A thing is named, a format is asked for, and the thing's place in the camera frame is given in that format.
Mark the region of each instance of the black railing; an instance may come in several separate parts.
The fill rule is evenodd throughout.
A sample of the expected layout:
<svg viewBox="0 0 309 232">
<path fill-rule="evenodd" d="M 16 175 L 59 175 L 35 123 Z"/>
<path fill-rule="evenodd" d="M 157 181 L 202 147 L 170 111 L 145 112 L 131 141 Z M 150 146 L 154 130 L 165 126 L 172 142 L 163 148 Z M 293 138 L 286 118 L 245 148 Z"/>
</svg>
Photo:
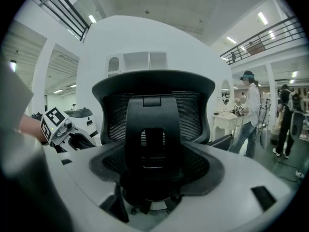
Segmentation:
<svg viewBox="0 0 309 232">
<path fill-rule="evenodd" d="M 63 26 L 68 27 L 68 31 L 80 41 L 84 41 L 89 30 L 89 24 L 78 13 L 69 0 L 39 0 L 39 6 L 45 6 L 55 19 L 59 19 Z"/>
<path fill-rule="evenodd" d="M 254 54 L 305 37 L 306 34 L 297 18 L 291 16 L 234 46 L 220 57 L 228 64 L 233 64 Z"/>
</svg>

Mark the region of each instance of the chair caster wheel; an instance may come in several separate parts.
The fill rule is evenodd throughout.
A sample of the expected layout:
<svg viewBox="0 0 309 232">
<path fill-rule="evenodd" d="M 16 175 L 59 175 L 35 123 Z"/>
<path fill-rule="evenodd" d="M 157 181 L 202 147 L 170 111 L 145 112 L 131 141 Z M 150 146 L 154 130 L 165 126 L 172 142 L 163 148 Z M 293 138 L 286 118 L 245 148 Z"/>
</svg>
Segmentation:
<svg viewBox="0 0 309 232">
<path fill-rule="evenodd" d="M 136 213 L 137 213 L 136 208 L 132 208 L 131 211 L 130 211 L 130 214 L 135 215 Z"/>
</svg>

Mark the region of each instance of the mirror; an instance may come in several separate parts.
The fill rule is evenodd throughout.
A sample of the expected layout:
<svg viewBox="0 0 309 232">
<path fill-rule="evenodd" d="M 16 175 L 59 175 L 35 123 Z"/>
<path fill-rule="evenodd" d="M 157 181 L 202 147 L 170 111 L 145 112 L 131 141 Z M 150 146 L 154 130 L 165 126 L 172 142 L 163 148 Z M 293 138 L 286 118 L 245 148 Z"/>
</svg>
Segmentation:
<svg viewBox="0 0 309 232">
<path fill-rule="evenodd" d="M 227 80 L 224 80 L 221 87 L 221 97 L 224 105 L 227 105 L 230 101 L 230 86 Z"/>
</svg>

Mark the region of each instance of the white column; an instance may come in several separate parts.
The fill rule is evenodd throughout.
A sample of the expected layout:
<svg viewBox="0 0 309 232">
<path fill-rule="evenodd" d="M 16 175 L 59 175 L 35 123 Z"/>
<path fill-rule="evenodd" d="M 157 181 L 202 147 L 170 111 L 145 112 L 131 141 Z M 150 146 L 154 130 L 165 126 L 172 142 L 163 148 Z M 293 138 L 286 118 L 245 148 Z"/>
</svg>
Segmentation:
<svg viewBox="0 0 309 232">
<path fill-rule="evenodd" d="M 47 39 L 45 42 L 37 63 L 32 80 L 32 93 L 33 97 L 29 105 L 30 114 L 33 113 L 44 113 L 44 95 L 45 95 L 45 80 L 48 64 L 55 47 L 55 41 L 53 39 Z"/>
<path fill-rule="evenodd" d="M 271 101 L 268 129 L 271 130 L 276 120 L 277 94 L 276 94 L 274 73 L 272 71 L 270 63 L 266 64 L 266 69 L 268 74 L 270 101 Z"/>
</svg>

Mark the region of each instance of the chair backrest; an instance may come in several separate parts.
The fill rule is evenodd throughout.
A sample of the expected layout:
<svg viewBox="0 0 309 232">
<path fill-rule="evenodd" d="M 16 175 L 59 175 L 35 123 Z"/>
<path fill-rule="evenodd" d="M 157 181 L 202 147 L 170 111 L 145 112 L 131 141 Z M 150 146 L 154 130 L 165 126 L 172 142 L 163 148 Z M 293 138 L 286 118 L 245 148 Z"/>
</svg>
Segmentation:
<svg viewBox="0 0 309 232">
<path fill-rule="evenodd" d="M 204 76 L 174 70 L 127 72 L 104 79 L 92 88 L 104 113 L 101 142 L 125 139 L 127 107 L 133 95 L 172 94 L 177 103 L 181 140 L 205 144 L 210 138 L 206 106 L 214 88 L 215 83 Z"/>
</svg>

